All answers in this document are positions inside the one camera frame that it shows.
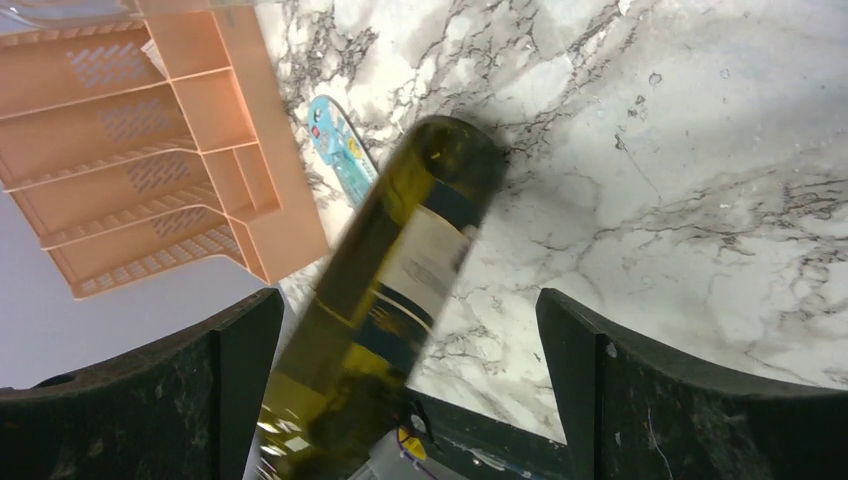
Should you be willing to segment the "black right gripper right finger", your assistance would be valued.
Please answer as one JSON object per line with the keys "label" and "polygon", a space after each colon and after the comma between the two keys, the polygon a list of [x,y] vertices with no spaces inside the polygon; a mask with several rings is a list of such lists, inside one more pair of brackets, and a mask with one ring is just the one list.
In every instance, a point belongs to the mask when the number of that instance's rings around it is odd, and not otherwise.
{"label": "black right gripper right finger", "polygon": [[727,368],[546,288],[535,306],[571,479],[843,479],[847,394]]}

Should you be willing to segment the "green bottle black cap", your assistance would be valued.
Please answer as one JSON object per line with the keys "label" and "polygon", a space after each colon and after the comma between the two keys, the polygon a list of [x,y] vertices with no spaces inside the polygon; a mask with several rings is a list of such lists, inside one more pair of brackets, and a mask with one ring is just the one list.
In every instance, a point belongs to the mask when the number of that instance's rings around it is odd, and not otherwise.
{"label": "green bottle black cap", "polygon": [[258,479],[346,479],[409,428],[407,381],[507,171],[484,131],[415,123],[316,282],[262,401]]}

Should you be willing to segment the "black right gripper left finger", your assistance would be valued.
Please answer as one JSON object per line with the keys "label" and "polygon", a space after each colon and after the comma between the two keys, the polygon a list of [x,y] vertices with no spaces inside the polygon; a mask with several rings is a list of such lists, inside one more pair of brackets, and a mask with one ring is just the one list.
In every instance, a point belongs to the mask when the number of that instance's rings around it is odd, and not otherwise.
{"label": "black right gripper left finger", "polygon": [[284,301],[263,288],[111,359],[1,392],[5,479],[239,479]]}

